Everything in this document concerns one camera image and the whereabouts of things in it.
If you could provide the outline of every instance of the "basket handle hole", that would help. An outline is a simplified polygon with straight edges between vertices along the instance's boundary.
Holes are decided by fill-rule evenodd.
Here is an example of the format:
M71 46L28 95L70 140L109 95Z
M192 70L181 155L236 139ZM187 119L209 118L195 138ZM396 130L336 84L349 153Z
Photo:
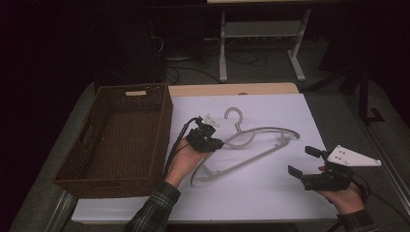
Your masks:
M127 91L126 96L128 97L136 97L136 96L146 96L147 92L145 90L141 91Z

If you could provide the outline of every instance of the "black cable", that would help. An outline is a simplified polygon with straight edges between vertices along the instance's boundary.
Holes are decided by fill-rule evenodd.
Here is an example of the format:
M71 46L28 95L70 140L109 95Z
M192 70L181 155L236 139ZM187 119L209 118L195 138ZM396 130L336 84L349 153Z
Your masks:
M408 219L398 208L396 208L394 205L392 205L390 202L388 202L386 199L384 199L382 196L375 193L374 191L371 191L370 193L377 199L379 199L381 202L389 206L392 210L394 210L410 226L410 219Z
M212 56L215 56L215 55L220 55L219 47L220 47L220 43L218 43L217 45L215 45L213 47L206 47L206 49L205 49L203 55L200 57L200 59L212 57ZM180 57L180 58L171 58L172 56L173 56L173 53L170 55L170 57L166 58L166 60L172 65L180 64L180 63L184 63L184 62L188 62L188 61L192 61L192 60L197 59L197 58L191 57L191 56Z
M201 70L197 70L197 69L193 69L193 68L187 68L187 67L176 67L176 66L170 66L168 68L177 69L177 70L189 70L189 71L204 73L204 74L210 76L211 78L213 78L217 83L221 84L221 82L215 76L213 76L213 75L211 75L207 72L201 71Z
M261 57L257 57L256 52L249 52L249 54L254 55L255 59L252 60L252 61L249 61L249 60L247 60L247 59L245 59L241 56L238 56L237 58L233 58L230 53L226 53L225 57L233 63L240 64L240 65L248 65L248 66L252 66L252 67L265 67L268 64L268 55L269 54L262 54ZM261 60L263 60L263 63L261 65L255 65L255 63L257 63L258 61L261 61Z
M175 72L175 75L169 73L166 69L173 70ZM172 78L175 78L175 80L173 80L173 81L170 80L171 83L169 83L169 85L179 84L179 78L180 78L179 72L176 69L172 68L172 67L165 67L165 77L166 77L166 79L168 79L169 76L172 77Z
M185 144L185 145L182 146L180 149L176 150L174 155L177 155L181 150L183 150L184 148L186 148L186 147L188 147L188 146L190 146L189 143L188 143L188 144Z
M187 123L184 124L183 128L181 129L180 134L178 135L174 145L172 146L171 151L169 152L169 156L168 159L166 160L165 163L165 167L163 169L163 173L162 173L162 178L164 179L166 177L166 175L168 174L168 169L169 169L169 165L172 162L172 159L174 159L174 156L182 149L176 150L178 145L180 144L182 138L184 137L185 132L188 129L188 126L190 125L191 122L195 121L197 118L191 118Z
M365 180L365 178L358 173L354 172L354 175L358 176L360 179L362 179L363 183L365 183L366 188L364 188L361 184L359 184L357 181L352 180L352 182L361 190L361 196L363 199L363 202L366 203L368 198L370 197L370 185L368 182Z

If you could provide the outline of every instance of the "forearm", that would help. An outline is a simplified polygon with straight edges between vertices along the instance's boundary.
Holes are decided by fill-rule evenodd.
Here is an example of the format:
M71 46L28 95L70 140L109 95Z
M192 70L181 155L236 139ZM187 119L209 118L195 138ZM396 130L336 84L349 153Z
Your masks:
M177 203L181 192L167 182L161 182L144 206L127 223L126 232L165 231L172 207Z

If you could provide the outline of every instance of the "hanger hook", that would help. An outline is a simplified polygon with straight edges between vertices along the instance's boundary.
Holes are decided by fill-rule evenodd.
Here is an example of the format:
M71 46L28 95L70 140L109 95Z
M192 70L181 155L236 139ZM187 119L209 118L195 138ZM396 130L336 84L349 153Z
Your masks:
M226 111L225 111L225 119L228 118L228 115L229 115L229 113L230 113L231 111L235 111L235 112L237 112L237 113L239 114L239 120L238 120L238 122L235 123L235 128L236 128L236 131L237 131L237 132L240 132L240 131L241 131L241 127L240 127L240 126L241 126L241 124L242 124L242 121L244 120L244 114L242 114L242 111L241 111L239 108L237 108L237 107L230 107L230 108L226 109Z

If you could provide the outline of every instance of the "white paper sheet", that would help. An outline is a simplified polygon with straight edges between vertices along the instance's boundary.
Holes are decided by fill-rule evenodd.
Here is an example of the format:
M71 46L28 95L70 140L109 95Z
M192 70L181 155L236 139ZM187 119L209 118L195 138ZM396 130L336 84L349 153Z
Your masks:
M211 182L197 178L190 186L190 176L180 185L181 198L175 205L170 222L209 221L275 221L336 218L337 211L314 191L305 191L303 184L287 173L292 165L305 174L319 173L322 159L305 154L305 146L325 149L308 105L302 94L249 95L220 97L173 97L174 104L169 149L183 125L191 118L211 117L220 123L214 137L225 139L236 132L239 119L227 108L235 106L244 114L242 130L256 127L279 127L296 131L289 145ZM223 170L273 148L279 133L259 133L245 149L223 147L207 161L212 170ZM203 176L199 170L197 177ZM147 197L116 199L80 199L72 220L84 223L124 222L142 207Z

